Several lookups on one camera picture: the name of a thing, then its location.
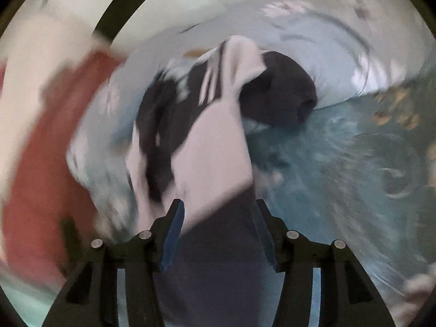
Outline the navy and white kids jacket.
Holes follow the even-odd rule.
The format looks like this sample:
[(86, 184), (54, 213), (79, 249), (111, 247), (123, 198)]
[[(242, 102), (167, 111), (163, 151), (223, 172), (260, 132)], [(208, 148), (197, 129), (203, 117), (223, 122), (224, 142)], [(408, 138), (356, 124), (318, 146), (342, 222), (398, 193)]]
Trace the navy and white kids jacket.
[(127, 168), (137, 230), (175, 199), (185, 218), (173, 264), (158, 276), (166, 321), (176, 326), (258, 326), (266, 262), (251, 215), (253, 168), (243, 120), (295, 128), (317, 102), (291, 57), (235, 35), (198, 58), (170, 62), (149, 85)]

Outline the teal floral bed blanket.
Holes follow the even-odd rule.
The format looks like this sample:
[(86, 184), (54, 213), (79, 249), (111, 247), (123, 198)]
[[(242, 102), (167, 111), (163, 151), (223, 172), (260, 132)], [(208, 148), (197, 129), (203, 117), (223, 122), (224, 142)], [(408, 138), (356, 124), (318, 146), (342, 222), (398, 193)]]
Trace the teal floral bed blanket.
[(348, 243), (405, 325), (435, 287), (435, 69), (315, 110), (246, 121), (256, 194), (288, 227)]

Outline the light blue floral quilt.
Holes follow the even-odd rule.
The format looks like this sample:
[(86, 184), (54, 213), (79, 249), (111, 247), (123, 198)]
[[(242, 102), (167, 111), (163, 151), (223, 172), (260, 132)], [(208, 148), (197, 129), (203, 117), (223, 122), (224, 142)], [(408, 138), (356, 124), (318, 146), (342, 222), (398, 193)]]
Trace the light blue floral quilt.
[(119, 241), (140, 232), (127, 156), (149, 85), (170, 62), (198, 58), (235, 35), (296, 61), (315, 84), (313, 110), (413, 77), (435, 49), (418, 15), (408, 19), (380, 7), (375, 16), (347, 24), (317, 10), (298, 9), (290, 0), (248, 2), (212, 21), (147, 40), (89, 104), (66, 157), (72, 174), (90, 192), (98, 211), (95, 228), (104, 238)]

